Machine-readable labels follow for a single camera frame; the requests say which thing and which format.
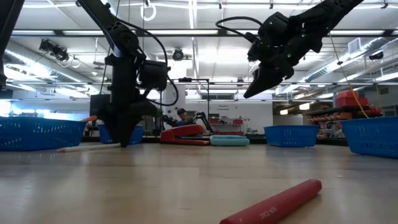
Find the blue plastic basket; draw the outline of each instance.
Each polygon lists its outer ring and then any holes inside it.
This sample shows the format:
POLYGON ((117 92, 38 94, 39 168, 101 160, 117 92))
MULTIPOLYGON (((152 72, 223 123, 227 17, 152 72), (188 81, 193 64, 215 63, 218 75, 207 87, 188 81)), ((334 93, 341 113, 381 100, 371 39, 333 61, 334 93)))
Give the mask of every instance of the blue plastic basket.
POLYGON ((278 125, 265 127, 267 143, 280 147, 311 147, 315 145, 317 125, 278 125))
POLYGON ((34 151, 78 146, 86 123, 57 119, 0 118, 0 151, 34 151))
POLYGON ((398 116, 341 121, 351 152, 398 158, 398 116))
MULTIPOLYGON (((99 129, 99 138, 102 144, 113 143, 104 124, 98 125, 98 129, 99 129)), ((143 136, 144 136, 144 128, 142 126, 136 126, 134 128, 134 132, 131 134, 129 144, 141 143, 143 136)))

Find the air vent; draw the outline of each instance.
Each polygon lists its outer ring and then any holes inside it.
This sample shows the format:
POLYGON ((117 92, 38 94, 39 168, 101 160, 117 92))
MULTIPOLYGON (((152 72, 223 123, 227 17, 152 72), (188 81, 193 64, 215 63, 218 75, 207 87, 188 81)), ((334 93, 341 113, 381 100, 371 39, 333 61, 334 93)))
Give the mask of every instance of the air vent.
POLYGON ((361 50, 361 39, 357 38, 348 43, 348 53, 353 54, 361 50))

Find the black robotic arm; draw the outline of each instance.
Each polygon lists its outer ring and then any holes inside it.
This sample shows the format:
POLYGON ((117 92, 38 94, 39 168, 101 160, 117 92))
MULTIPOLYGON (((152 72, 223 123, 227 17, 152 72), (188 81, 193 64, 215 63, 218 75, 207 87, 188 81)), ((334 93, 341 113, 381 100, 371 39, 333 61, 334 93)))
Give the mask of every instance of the black robotic arm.
MULTIPOLYGON (((103 4, 100 0, 77 0, 77 2, 103 31, 112 50, 112 54, 105 59, 106 64, 113 67, 112 85, 108 88, 111 91, 111 101, 104 102, 95 114, 104 121, 111 138, 120 141, 121 146, 126 147, 142 115, 157 115, 156 106, 146 96, 153 88, 159 91, 165 90, 169 68, 167 63, 146 60, 137 36, 123 24, 123 21, 111 14, 109 4, 103 4), (137 86, 145 89, 143 95, 137 86)), ((9 11, 6 15, 0 15, 1 56, 4 54, 24 0, 5 0, 2 3, 9 11)), ((1 66, 0 87, 3 86, 5 86, 5 76, 1 66)))
POLYGON ((244 97, 252 97, 280 84, 294 74, 293 66, 310 50, 322 48, 322 38, 363 0, 324 0, 311 9, 291 17, 276 12, 264 23, 250 17, 231 17, 218 21, 216 26, 237 33, 252 43, 248 60, 259 60, 253 73, 254 81, 244 97), (241 34, 221 26, 222 22, 245 19, 260 25, 259 38, 252 33, 241 34))

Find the cable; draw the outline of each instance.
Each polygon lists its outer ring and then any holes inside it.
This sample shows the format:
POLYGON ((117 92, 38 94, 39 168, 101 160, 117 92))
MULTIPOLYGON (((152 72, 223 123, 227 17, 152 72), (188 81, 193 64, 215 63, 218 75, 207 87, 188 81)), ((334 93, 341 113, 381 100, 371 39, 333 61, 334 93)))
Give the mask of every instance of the cable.
MULTIPOLYGON (((121 0, 118 0, 118 7, 116 9, 116 15, 115 15, 116 18, 118 18, 118 14, 119 14, 120 1, 121 0)), ((109 48, 108 48, 107 56, 109 56, 109 53, 111 53, 111 46, 109 46, 109 48)), ((102 88, 104 87, 104 81, 105 81, 105 75, 106 75, 106 68, 107 67, 108 67, 108 64, 105 64, 104 75, 102 76, 101 88, 99 89, 99 95, 102 94, 102 88)))
MULTIPOLYGON (((334 43, 333 38, 332 38, 332 36, 331 36, 331 33, 329 33, 329 36, 330 36, 331 44, 332 44, 332 46, 333 46, 333 50, 335 51, 335 55, 336 55, 337 61, 340 61, 339 56, 338 56, 338 53, 337 53, 337 50, 336 50, 335 43, 334 43)), ((344 69, 343 69, 343 67, 341 66, 341 64, 339 64, 339 66, 340 66, 341 72, 343 73, 344 77, 345 77, 346 80, 347 80, 347 83, 348 83, 348 85, 349 85, 349 88, 351 89, 352 92, 354 92, 354 88, 353 88, 353 86, 351 85, 351 83, 349 82, 349 80, 348 80, 348 78, 347 78, 346 72, 344 71, 344 69)), ((358 98, 356 97, 356 95, 355 95, 354 93, 353 93, 353 95, 354 95, 354 99, 355 99, 356 103, 358 104, 359 108, 361 108, 361 111, 362 111, 363 115, 365 115, 366 118, 369 118, 369 116, 365 113, 365 110, 363 110, 363 107, 362 107, 361 103, 359 102, 358 98)))
MULTIPOLYGON (((151 32, 149 32, 148 30, 145 30, 145 29, 143 29, 143 28, 141 28, 141 27, 139 27, 139 26, 136 26, 136 25, 134 25, 134 24, 131 24, 131 23, 129 23, 129 22, 126 22, 126 21, 124 21, 124 20, 122 20, 122 19, 117 18, 117 20, 118 20, 119 22, 122 22, 122 23, 125 24, 125 25, 131 26, 131 27, 133 27, 133 28, 135 28, 135 29, 137 29, 137 30, 141 30, 141 31, 143 31, 144 33, 146 33, 147 35, 149 35, 150 37, 152 37, 153 39, 155 39, 156 42, 160 45, 160 47, 161 47, 162 50, 163 50, 163 54, 164 54, 164 59, 165 59, 166 67, 169 66, 169 61, 168 61, 168 58, 167 58, 166 48, 164 47, 164 45, 161 43, 161 41, 160 41, 154 34, 152 34, 151 32)), ((178 101, 178 99, 179 99, 179 97, 180 97, 180 95, 179 95, 179 93, 178 93, 177 86, 175 85, 175 83, 173 82, 173 80, 171 80, 171 78, 169 77, 169 75, 167 75, 167 79, 168 79, 168 81, 170 81, 170 83, 172 84, 172 86, 174 87, 174 90, 175 90, 175 92, 176 92, 176 96, 175 96, 174 102, 173 102, 173 103, 170 103, 170 104, 165 104, 165 103, 158 103, 158 102, 156 102, 156 101, 154 101, 154 100, 149 100, 150 102, 152 102, 152 103, 154 103, 154 104, 156 104, 156 105, 160 105, 160 106, 173 106, 173 105, 175 105, 175 104, 177 103, 177 101, 178 101)))
POLYGON ((256 24, 259 24, 261 27, 264 26, 264 25, 262 24, 262 22, 258 21, 258 20, 255 19, 255 18, 251 18, 251 17, 248 17, 248 16, 234 16, 234 17, 225 18, 225 19, 222 19, 222 20, 217 21, 217 22, 216 22, 216 26, 217 26, 218 28, 221 28, 221 29, 224 29, 224 30, 233 32, 233 33, 235 33, 235 34, 240 35, 241 37, 246 38, 245 35, 242 34, 241 32, 238 32, 238 31, 236 31, 236 30, 234 30, 234 29, 231 29, 231 28, 228 28, 228 27, 219 25, 220 23, 228 22, 228 21, 233 21, 233 20, 249 20, 249 21, 255 22, 256 24))
POLYGON ((168 59, 167 59, 166 48, 164 47, 164 45, 161 43, 161 41, 160 41, 154 34, 152 34, 151 32, 149 32, 148 30, 145 30, 145 29, 143 29, 143 28, 141 28, 141 27, 139 27, 139 26, 136 26, 136 25, 134 25, 134 24, 131 24, 131 23, 129 23, 129 22, 126 22, 126 21, 124 21, 124 20, 122 20, 122 19, 120 19, 120 18, 116 18, 116 19, 117 19, 119 22, 121 22, 121 23, 123 23, 123 24, 125 24, 125 25, 131 26, 131 27, 133 27, 133 28, 135 28, 135 29, 137 29, 137 30, 143 31, 143 32, 146 33, 148 36, 150 36, 150 37, 152 37, 153 39, 155 39, 156 42, 160 45, 160 47, 161 47, 162 50, 163 50, 166 66, 169 66, 169 61, 168 61, 168 59))

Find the security camera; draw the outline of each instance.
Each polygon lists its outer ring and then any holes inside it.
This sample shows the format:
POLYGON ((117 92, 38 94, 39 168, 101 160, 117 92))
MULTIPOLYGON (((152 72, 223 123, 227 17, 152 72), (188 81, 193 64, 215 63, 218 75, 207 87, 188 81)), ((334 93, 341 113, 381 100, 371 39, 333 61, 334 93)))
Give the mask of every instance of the security camera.
POLYGON ((175 49, 173 53, 173 60, 181 61, 183 59, 184 59, 184 53, 182 52, 182 49, 175 49))

